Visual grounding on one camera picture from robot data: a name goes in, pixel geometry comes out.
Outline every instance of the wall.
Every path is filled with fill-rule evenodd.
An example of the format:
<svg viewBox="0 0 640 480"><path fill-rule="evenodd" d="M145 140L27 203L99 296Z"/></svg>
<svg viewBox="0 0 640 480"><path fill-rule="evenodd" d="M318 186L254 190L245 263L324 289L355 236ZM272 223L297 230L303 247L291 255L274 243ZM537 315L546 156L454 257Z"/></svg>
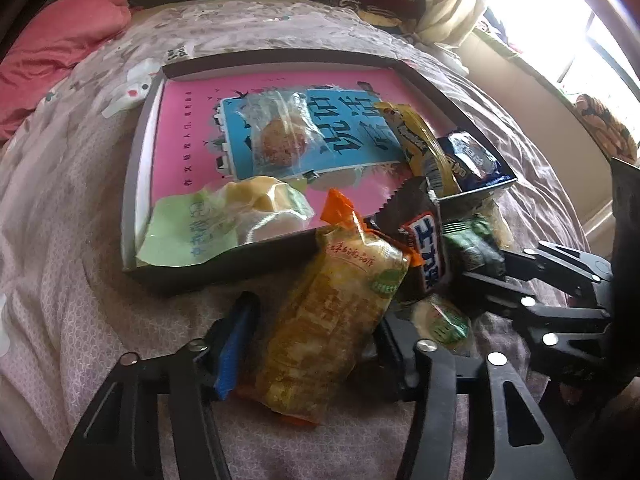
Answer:
<svg viewBox="0 0 640 480"><path fill-rule="evenodd" d="M585 225L611 200L609 163L574 115L474 33L457 51L468 78L498 101L546 156Z"/></svg>

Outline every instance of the snack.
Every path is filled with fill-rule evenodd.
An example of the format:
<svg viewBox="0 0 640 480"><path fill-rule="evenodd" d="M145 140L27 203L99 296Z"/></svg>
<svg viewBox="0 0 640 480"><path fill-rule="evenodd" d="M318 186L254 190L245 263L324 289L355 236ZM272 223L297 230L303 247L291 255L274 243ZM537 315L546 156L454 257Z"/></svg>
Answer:
<svg viewBox="0 0 640 480"><path fill-rule="evenodd" d="M482 215L476 214L472 219L444 225L442 236L449 261L457 271L478 272L493 278L504 276L504 256L489 222Z"/></svg>
<svg viewBox="0 0 640 480"><path fill-rule="evenodd" d="M281 309L258 368L257 399L275 412L319 422L356 363L410 265L421 259L367 229L335 189L321 218L333 229Z"/></svg>
<svg viewBox="0 0 640 480"><path fill-rule="evenodd" d="M315 215L302 193L272 176L229 182L220 192L241 244L302 231Z"/></svg>
<svg viewBox="0 0 640 480"><path fill-rule="evenodd" d="M460 349L471 334L469 318L438 294L416 303L411 321L420 337L433 339L449 350Z"/></svg>
<svg viewBox="0 0 640 480"><path fill-rule="evenodd" d="M264 159L275 166L293 166L306 152L308 140L300 116L290 116L290 123L272 119L259 137Z"/></svg>
<svg viewBox="0 0 640 480"><path fill-rule="evenodd" d="M438 139L462 191L498 184L510 178L500 162L470 133L455 130Z"/></svg>
<svg viewBox="0 0 640 480"><path fill-rule="evenodd" d="M254 175L285 178L302 174L300 161L307 153L323 146L328 150L302 92L249 94L240 113L251 126Z"/></svg>
<svg viewBox="0 0 640 480"><path fill-rule="evenodd" d="M398 138L412 173L427 177L439 198L459 193L445 153L424 119L408 105L380 102L374 106Z"/></svg>
<svg viewBox="0 0 640 480"><path fill-rule="evenodd" d="M482 205L476 210L489 222L491 231L498 247L502 250L509 250L515 244L515 239L509 229L507 221L502 216L500 207L495 203L494 199L489 197L482 202Z"/></svg>
<svg viewBox="0 0 640 480"><path fill-rule="evenodd" d="M404 182L374 216L378 229L415 249L423 265L409 269L396 293L399 303L421 300L446 274L442 247L440 208L427 178L414 176Z"/></svg>
<svg viewBox="0 0 640 480"><path fill-rule="evenodd" d="M254 176L158 200L136 256L155 266L201 264L238 245L302 231L313 217L302 193Z"/></svg>

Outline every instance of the blue label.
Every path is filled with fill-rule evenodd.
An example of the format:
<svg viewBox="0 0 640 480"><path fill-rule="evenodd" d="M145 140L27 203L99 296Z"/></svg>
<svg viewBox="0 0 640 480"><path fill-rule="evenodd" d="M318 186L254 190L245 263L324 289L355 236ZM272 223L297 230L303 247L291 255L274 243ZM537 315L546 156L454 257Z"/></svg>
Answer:
<svg viewBox="0 0 640 480"><path fill-rule="evenodd" d="M326 145L305 153L297 171L320 173L404 162L404 153L396 136L373 106L380 99L362 90L309 89L305 94L311 119ZM230 166L238 180L254 176L251 126L238 113L245 103L244 98L221 101Z"/></svg>
<svg viewBox="0 0 640 480"><path fill-rule="evenodd" d="M417 218L402 226L413 235L416 249L424 260L422 266L422 278L424 289L429 290L438 283L442 277L442 266L440 253L438 252L438 234L436 232L436 222L431 213Z"/></svg>

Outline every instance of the gold snack wrapper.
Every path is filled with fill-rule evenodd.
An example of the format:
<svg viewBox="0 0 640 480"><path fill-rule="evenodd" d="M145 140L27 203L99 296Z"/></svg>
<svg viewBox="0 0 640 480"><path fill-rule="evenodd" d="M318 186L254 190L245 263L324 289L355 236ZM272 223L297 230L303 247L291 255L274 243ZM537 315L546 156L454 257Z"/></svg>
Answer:
<svg viewBox="0 0 640 480"><path fill-rule="evenodd" d="M414 176L425 176L438 198L460 193L451 164L430 126L408 105L379 102L379 109L404 150Z"/></svg>
<svg viewBox="0 0 640 480"><path fill-rule="evenodd" d="M333 225L281 309L255 381L273 411L318 423L356 364L410 265L422 259L365 227L351 202L329 191Z"/></svg>

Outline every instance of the brown chocolate wrapper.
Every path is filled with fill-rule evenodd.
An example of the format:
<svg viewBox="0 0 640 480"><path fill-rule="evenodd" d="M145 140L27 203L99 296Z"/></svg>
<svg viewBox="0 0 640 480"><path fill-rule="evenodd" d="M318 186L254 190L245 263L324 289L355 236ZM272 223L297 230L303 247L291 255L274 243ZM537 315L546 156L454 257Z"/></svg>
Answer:
<svg viewBox="0 0 640 480"><path fill-rule="evenodd" d="M375 214L372 223L380 232L418 251L424 259L423 266L408 270L396 292L396 301L419 301L445 282L447 258L440 207L426 177L406 180Z"/></svg>

